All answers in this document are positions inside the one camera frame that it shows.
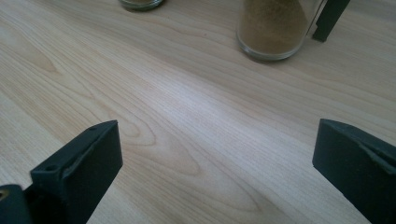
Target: glass container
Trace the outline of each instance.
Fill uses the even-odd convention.
[[[281,60],[304,42],[322,0],[244,0],[237,27],[242,50],[259,60]]]
[[[163,0],[120,0],[123,7],[136,11],[146,11],[157,7]]]

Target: black stand leg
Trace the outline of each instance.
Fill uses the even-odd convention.
[[[350,0],[328,0],[318,20],[317,30],[312,36],[314,39],[325,42],[332,28],[343,14]]]
[[[322,119],[313,163],[371,223],[396,223],[396,147]]]

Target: glass jar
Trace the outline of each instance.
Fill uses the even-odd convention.
[[[120,0],[123,7],[131,10],[146,11],[157,7],[163,0]]]
[[[281,60],[303,44],[322,0],[244,0],[237,27],[242,50],[259,60]]]

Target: screw hole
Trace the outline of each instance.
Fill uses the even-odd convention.
[[[51,165],[46,167],[46,171],[56,171],[58,169],[57,165]]]
[[[9,194],[7,189],[0,189],[0,201],[3,201]]]

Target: wooden table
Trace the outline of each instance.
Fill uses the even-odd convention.
[[[240,2],[1,0],[0,185],[117,119],[124,166],[90,223],[368,223],[312,156],[321,118],[396,145],[396,2],[352,1],[278,63],[238,48]]]

